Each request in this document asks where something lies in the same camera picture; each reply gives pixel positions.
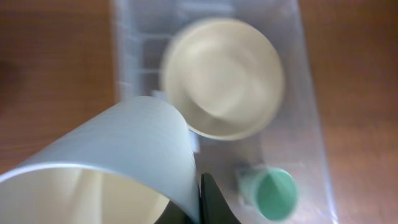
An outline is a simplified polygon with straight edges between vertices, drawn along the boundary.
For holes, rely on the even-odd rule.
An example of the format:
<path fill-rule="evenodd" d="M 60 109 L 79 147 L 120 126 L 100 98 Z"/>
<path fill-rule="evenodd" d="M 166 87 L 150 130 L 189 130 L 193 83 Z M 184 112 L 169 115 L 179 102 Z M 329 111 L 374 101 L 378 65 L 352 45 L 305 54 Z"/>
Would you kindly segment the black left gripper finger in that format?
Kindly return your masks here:
<path fill-rule="evenodd" d="M 210 173 L 201 175 L 201 222 L 204 224 L 240 224 Z"/>

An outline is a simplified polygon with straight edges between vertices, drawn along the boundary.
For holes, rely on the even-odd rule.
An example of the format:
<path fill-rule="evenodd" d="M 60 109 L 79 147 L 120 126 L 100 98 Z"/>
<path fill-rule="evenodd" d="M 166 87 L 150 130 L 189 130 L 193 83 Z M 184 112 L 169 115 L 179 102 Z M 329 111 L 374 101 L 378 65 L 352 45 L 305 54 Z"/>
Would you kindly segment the green plastic cup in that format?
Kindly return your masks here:
<path fill-rule="evenodd" d="M 294 211 L 299 191 L 294 178 L 277 167 L 254 167 L 238 173 L 239 194 L 264 218 L 282 221 Z"/>

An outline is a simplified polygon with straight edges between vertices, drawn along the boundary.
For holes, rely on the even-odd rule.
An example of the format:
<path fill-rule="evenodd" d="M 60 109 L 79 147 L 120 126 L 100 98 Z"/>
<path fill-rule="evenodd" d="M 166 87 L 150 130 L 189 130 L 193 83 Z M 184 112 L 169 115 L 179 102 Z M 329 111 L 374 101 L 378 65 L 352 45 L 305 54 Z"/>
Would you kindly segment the grey plastic cup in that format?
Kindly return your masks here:
<path fill-rule="evenodd" d="M 187 124 L 164 100 L 120 102 L 1 176 L 2 223 L 199 223 Z"/>

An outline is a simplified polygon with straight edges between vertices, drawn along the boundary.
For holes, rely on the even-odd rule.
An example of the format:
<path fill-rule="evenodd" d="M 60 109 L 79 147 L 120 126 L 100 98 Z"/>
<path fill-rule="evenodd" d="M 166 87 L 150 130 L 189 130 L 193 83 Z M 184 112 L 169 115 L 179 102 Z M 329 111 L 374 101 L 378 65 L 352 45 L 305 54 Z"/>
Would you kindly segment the beige large bowl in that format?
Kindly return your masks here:
<path fill-rule="evenodd" d="M 285 91 L 279 54 L 266 36 L 233 18 L 196 21 L 170 40 L 160 85 L 191 131 L 243 139 L 276 116 Z"/>

